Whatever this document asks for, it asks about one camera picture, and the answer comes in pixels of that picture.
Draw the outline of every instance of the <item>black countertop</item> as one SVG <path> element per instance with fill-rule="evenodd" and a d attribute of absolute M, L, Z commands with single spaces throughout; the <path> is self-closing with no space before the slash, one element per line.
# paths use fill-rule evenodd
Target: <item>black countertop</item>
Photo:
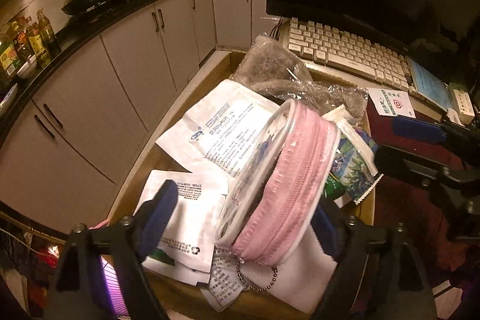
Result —
<path fill-rule="evenodd" d="M 109 12 L 102 15 L 99 20 L 95 22 L 71 20 L 60 30 L 57 33 L 57 39 L 62 49 L 61 53 L 44 69 L 37 71 L 34 79 L 23 80 L 18 77 L 15 78 L 15 82 L 18 84 L 15 101 L 10 105 L 8 112 L 3 118 L 0 119 L 0 147 L 28 101 L 63 62 L 105 29 L 154 1 L 157 0 L 130 0 L 128 2 L 119 2 L 114 4 Z"/>

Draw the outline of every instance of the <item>blue booklet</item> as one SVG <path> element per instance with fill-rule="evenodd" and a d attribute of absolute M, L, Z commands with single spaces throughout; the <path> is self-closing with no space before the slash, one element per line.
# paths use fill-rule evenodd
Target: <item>blue booklet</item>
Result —
<path fill-rule="evenodd" d="M 413 84 L 417 92 L 445 112 L 447 109 L 452 108 L 445 83 L 411 58 L 408 58 L 408 61 L 410 63 Z"/>

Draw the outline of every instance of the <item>red tablecloth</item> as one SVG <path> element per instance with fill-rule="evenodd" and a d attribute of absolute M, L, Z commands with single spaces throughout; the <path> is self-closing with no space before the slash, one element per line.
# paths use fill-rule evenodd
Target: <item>red tablecloth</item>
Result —
<path fill-rule="evenodd" d="M 378 145 L 388 144 L 462 169 L 461 160 L 442 146 L 395 136 L 390 117 L 380 116 L 371 100 L 367 106 L 371 135 Z M 418 112 L 417 119 L 431 121 Z M 428 200 L 428 193 L 396 179 L 384 176 L 376 186 L 375 225 L 395 226 L 403 222 L 427 271 L 453 271 L 465 260 L 466 245 L 451 243 L 446 237 L 448 224 L 440 209 Z M 430 283 L 436 278 L 429 273 Z"/>

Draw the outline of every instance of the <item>metal bead chain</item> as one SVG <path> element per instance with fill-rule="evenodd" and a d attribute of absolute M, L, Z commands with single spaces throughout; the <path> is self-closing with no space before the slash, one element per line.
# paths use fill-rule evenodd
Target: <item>metal bead chain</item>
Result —
<path fill-rule="evenodd" d="M 243 263 L 243 262 L 239 259 L 237 263 L 238 277 L 240 278 L 240 281 L 250 290 L 253 290 L 254 292 L 267 292 L 268 289 L 270 289 L 273 285 L 275 285 L 275 282 L 277 281 L 277 271 L 278 271 L 276 266 L 272 267 L 272 271 L 273 271 L 272 282 L 270 282 L 270 284 L 267 287 L 259 288 L 259 287 L 253 287 L 245 280 L 245 278 L 243 278 L 243 274 L 240 271 L 240 263 Z"/>

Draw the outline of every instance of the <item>white mechanical keyboard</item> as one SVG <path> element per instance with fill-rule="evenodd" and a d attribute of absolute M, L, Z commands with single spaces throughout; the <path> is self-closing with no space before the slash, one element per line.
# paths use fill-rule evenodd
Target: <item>white mechanical keyboard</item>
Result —
<path fill-rule="evenodd" d="M 407 59 L 379 43 L 335 27 L 292 18 L 284 46 L 304 60 L 340 68 L 417 96 Z"/>

